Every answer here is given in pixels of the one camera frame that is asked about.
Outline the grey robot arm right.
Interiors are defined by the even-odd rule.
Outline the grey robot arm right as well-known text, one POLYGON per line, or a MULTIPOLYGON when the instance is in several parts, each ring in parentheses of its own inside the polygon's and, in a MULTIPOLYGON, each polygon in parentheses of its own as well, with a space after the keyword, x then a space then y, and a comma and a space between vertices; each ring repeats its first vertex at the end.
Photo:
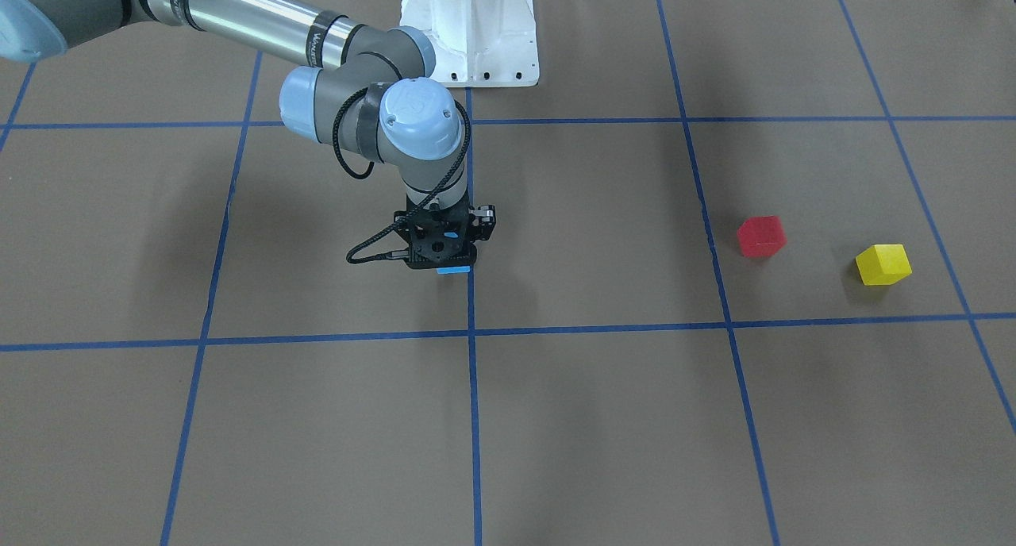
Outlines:
POLYGON ((36 63, 132 23, 208 32, 294 63, 279 90, 293 133, 330 147, 365 179, 395 167, 406 208, 353 246, 351 264, 402 261, 411 270, 467 272, 493 206, 471 204, 471 122, 435 82, 431 40, 420 29, 371 28, 297 0, 1 0, 2 57, 36 63))

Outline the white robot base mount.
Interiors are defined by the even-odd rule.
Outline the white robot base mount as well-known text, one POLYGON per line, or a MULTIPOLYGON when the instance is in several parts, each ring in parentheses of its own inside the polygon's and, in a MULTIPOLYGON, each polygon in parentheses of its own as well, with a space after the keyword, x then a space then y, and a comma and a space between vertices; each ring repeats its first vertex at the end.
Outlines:
POLYGON ((535 87, 541 78, 533 0, 402 0, 400 25, 423 32, 444 87, 535 87))

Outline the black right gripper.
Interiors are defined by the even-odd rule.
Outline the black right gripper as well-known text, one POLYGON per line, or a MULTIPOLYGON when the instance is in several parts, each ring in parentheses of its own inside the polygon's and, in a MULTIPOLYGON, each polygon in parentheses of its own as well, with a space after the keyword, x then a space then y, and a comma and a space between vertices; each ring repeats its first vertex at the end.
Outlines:
POLYGON ((478 250, 467 238, 471 195, 464 193, 453 206, 443 210, 407 213, 404 241, 409 257, 404 263, 410 270, 436 270, 437 267, 473 265, 478 250))

